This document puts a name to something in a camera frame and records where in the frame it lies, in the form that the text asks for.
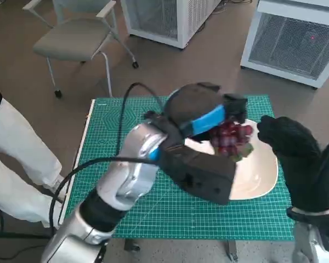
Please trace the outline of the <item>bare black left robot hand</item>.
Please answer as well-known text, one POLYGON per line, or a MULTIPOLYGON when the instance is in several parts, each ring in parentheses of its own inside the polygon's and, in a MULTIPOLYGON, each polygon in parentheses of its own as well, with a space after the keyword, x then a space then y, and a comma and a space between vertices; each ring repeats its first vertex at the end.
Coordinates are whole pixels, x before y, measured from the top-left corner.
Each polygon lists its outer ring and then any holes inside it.
POLYGON ((227 121, 242 124, 247 118, 247 98, 223 94, 211 82, 187 84, 174 91, 166 101, 163 113, 181 131, 184 138, 208 141, 210 130, 227 121))

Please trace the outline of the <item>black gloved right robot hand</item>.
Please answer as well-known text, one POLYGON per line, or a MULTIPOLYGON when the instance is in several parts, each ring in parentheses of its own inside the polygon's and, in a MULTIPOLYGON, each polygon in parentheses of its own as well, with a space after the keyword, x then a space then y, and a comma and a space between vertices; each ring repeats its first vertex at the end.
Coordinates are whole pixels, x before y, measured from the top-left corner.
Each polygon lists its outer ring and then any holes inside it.
POLYGON ((288 117, 263 116, 258 139, 279 160, 294 208, 319 213, 329 210, 329 143, 321 149, 311 131, 288 117))

